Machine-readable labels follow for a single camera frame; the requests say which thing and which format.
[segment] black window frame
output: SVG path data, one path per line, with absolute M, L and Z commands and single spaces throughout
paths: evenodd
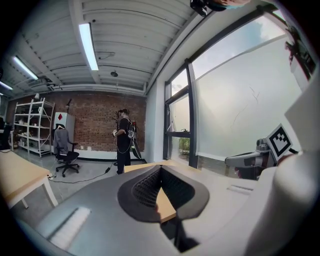
M 165 82 L 165 99 L 164 99 L 164 131 L 163 131 L 163 159 L 168 160 L 171 158 L 172 151 L 172 137 L 179 138 L 190 138 L 190 151 L 189 151 L 189 166 L 197 168 L 198 167 L 198 155 L 197 153 L 197 121 L 198 121 L 198 104 L 197 104 L 197 88 L 196 88 L 196 78 L 194 73 L 194 68 L 192 62 L 194 62 L 200 55 L 206 52 L 213 45 L 218 43 L 223 38 L 227 37 L 229 34 L 235 32 L 244 25 L 260 18 L 265 15 L 265 17 L 281 29 L 285 29 L 287 24 L 284 20 L 279 18 L 273 12 L 278 10 L 273 4 L 267 4 L 264 6 L 258 5 L 256 10 L 248 13 L 247 15 L 241 17 L 234 23 L 227 26 L 221 32 L 209 39 L 202 47 L 200 47 L 194 54 L 187 58 L 184 63 L 178 68 L 178 70 L 170 77 L 168 81 Z M 172 81 L 180 75 L 182 71 L 186 69 L 188 85 L 182 88 L 179 92 L 172 96 Z M 188 95 L 189 97 L 189 120 L 190 120 L 190 131 L 186 132 L 170 132 L 167 131 L 170 125 L 170 115 L 169 104 L 177 101 L 178 99 Z

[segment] ceiling lamp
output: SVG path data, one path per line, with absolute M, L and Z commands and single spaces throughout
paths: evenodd
M 114 78 L 117 78 L 118 77 L 118 73 L 116 71 L 113 71 L 110 73 L 111 76 L 113 76 Z
M 9 89 L 9 90 L 13 90 L 13 88 L 7 84 L 5 84 L 4 82 L 0 81 L 0 85 L 2 85 L 4 88 Z
M 24 69 L 24 71 L 26 71 L 30 77 L 32 77 L 34 80 L 38 80 L 38 77 L 35 75 L 35 73 L 33 73 L 29 68 L 27 68 L 27 66 L 20 60 L 18 59 L 17 56 L 13 57 L 13 60 L 15 61 L 15 63 L 17 63 L 21 68 Z
M 86 55 L 86 59 L 89 62 L 91 70 L 99 70 L 95 51 L 94 51 L 94 44 L 92 42 L 90 24 L 89 23 L 80 24 L 79 31 L 80 31 L 80 36 L 81 36 L 84 52 Z

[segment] chair base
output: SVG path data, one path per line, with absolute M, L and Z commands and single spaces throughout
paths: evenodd
M 79 164 L 77 164 L 77 163 L 73 163 L 73 164 L 67 163 L 67 164 L 65 164 L 65 165 L 62 165 L 62 166 L 59 166 L 59 167 L 55 168 L 55 170 L 56 170 L 57 172 L 59 172 L 59 169 L 64 168 L 64 169 L 63 169 L 63 172 L 62 172 L 62 177 L 66 177 L 65 172 L 66 172 L 67 169 L 73 169 L 73 170 L 76 171 L 77 174 L 79 173 L 79 170 L 76 169 L 76 168 L 74 168 L 74 166 L 76 166 L 76 167 L 78 167 L 78 168 L 80 167 Z

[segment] brick wall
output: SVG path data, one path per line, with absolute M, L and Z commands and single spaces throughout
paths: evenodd
M 115 111 L 127 108 L 130 119 L 137 122 L 137 141 L 141 152 L 145 149 L 145 121 L 146 98 L 105 92 L 52 92 L 41 94 L 45 100 L 55 103 L 55 112 L 67 112 L 66 104 L 72 99 L 69 114 L 75 116 L 74 142 L 78 143 L 77 149 L 84 150 L 91 147 L 93 151 L 117 151 L 116 143 L 111 133 L 116 129 L 112 118 L 116 117 Z M 12 100 L 8 104 L 6 121 L 13 123 L 16 103 L 29 103 L 33 97 Z

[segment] black pants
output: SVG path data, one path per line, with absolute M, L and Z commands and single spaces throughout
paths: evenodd
M 126 147 L 124 150 L 122 148 L 119 148 L 121 152 L 126 151 L 128 147 Z M 120 153 L 119 150 L 116 152 L 116 159 L 118 163 L 118 174 L 122 174 L 124 172 L 125 166 L 131 165 L 131 158 L 130 158 L 130 148 L 125 153 Z

